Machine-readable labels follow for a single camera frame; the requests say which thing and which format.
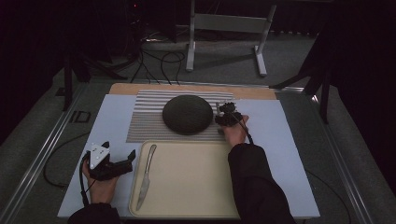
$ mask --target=small black object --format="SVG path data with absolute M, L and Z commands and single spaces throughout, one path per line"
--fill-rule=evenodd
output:
M 219 106 L 219 111 L 223 114 L 216 115 L 215 122 L 220 126 L 232 127 L 243 118 L 241 113 L 235 111 L 235 104 L 232 102 Z
M 109 148 L 110 144 L 105 142 L 102 147 Z M 88 151 L 88 161 L 91 156 L 91 152 Z M 93 170 L 90 171 L 90 177 L 95 180 L 108 180 L 113 177 L 124 175 L 132 172 L 132 161 L 136 157 L 135 150 L 131 152 L 128 159 L 125 161 L 111 162 L 110 154 L 108 154 Z

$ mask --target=ribbed mat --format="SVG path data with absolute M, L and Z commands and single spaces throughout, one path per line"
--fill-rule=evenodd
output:
M 217 102 L 233 99 L 233 94 L 229 92 L 142 90 L 136 96 L 126 142 L 141 143 L 150 139 L 224 141 L 224 136 L 218 133 L 219 125 L 214 121 L 206 130 L 194 135 L 180 135 L 166 127 L 163 122 L 163 107 L 169 100 L 179 95 L 197 95 L 204 98 L 212 106 L 214 114 L 216 114 Z

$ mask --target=sleeve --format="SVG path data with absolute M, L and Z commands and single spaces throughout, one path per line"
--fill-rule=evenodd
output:
M 109 203 L 92 203 L 81 208 L 68 220 L 68 224 L 120 224 L 120 216 L 116 208 Z
M 233 197 L 242 223 L 295 223 L 285 193 L 272 178 L 262 147 L 238 144 L 228 161 Z

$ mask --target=white table surface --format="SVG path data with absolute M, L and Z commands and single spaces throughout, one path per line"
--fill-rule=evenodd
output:
M 136 95 L 108 94 L 99 110 L 81 157 L 92 144 L 110 142 L 110 161 L 124 161 L 136 149 L 134 170 L 119 179 L 112 206 L 121 217 L 134 218 L 128 205 L 140 143 L 126 143 Z M 319 211 L 303 164 L 294 144 L 289 124 L 278 100 L 235 100 L 237 109 L 249 115 L 247 126 L 256 145 L 264 148 L 275 181 L 284 190 L 290 212 L 296 218 L 319 217 Z M 58 217 L 70 217 L 83 207 L 78 167 L 64 196 Z

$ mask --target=black disc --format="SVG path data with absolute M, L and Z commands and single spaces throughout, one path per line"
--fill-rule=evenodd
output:
M 212 107 L 199 96 L 180 95 L 163 107 L 163 122 L 176 133 L 199 133 L 206 129 L 212 120 Z

